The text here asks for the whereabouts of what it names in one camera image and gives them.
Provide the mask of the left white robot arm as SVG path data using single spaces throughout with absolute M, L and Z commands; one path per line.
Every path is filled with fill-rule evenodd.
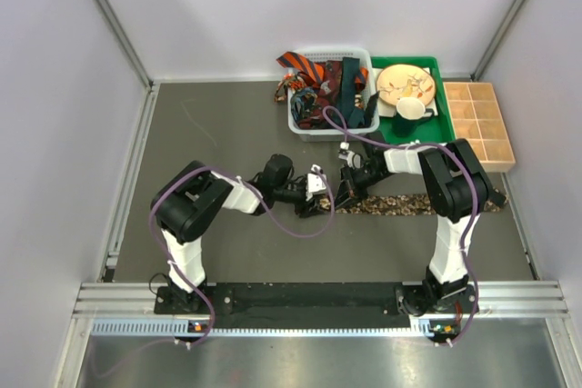
M 169 273 L 156 291 L 158 314 L 196 313 L 209 303 L 202 237 L 223 210 L 259 216 L 274 204 L 291 204 L 307 218 L 321 213 L 320 201 L 331 194 L 322 168 L 312 165 L 296 176 L 293 161 L 274 154 L 263 170 L 245 180 L 198 161 L 191 162 L 151 202 L 148 224 L 166 252 Z

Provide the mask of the brown floral tie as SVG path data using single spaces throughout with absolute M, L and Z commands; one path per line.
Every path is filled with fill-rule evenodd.
M 507 197 L 495 191 L 487 200 L 484 212 L 498 213 L 507 206 Z M 399 194 L 389 196 L 370 195 L 364 201 L 351 206 L 336 206 L 337 214 L 371 214 L 379 216 L 435 215 L 427 194 Z M 331 203 L 327 197 L 320 199 L 316 212 L 330 213 Z

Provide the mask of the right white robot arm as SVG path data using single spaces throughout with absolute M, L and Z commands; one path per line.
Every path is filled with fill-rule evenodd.
M 401 307 L 410 314 L 443 312 L 467 291 L 478 291 L 468 261 L 471 238 L 487 204 L 500 208 L 506 198 L 497 192 L 465 139 L 447 144 L 391 145 L 365 141 L 366 159 L 355 164 L 348 144 L 342 144 L 340 185 L 332 211 L 369 214 L 436 215 L 436 243 L 426 275 L 417 288 L 403 288 Z M 418 199 L 371 201 L 372 186 L 397 174 L 422 177 L 426 191 Z

